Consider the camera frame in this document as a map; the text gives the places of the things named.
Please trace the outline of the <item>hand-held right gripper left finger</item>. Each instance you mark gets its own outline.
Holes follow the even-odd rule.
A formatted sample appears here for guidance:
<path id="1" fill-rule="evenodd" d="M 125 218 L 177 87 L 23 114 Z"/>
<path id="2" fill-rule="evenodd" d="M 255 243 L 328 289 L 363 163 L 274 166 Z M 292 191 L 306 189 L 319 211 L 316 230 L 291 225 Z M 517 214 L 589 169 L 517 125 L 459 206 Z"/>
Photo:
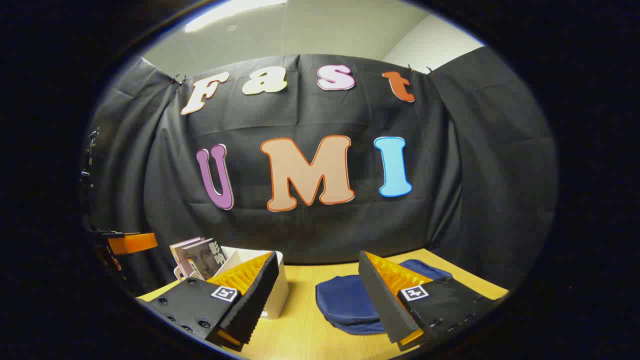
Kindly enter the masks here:
<path id="1" fill-rule="evenodd" d="M 202 280 L 190 276 L 138 303 L 204 341 L 241 351 L 250 342 L 279 275 L 277 254 L 267 251 Z"/>

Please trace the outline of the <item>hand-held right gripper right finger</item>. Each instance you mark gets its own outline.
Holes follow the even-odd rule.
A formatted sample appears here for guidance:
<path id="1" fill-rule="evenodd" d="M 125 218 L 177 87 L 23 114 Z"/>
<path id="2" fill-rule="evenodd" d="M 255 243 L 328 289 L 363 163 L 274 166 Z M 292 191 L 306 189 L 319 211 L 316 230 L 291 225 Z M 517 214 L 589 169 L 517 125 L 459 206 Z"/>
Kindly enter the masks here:
<path id="1" fill-rule="evenodd" d="M 430 279 L 368 251 L 359 253 L 358 272 L 389 340 L 402 351 L 446 343 L 503 302 L 452 276 Z"/>

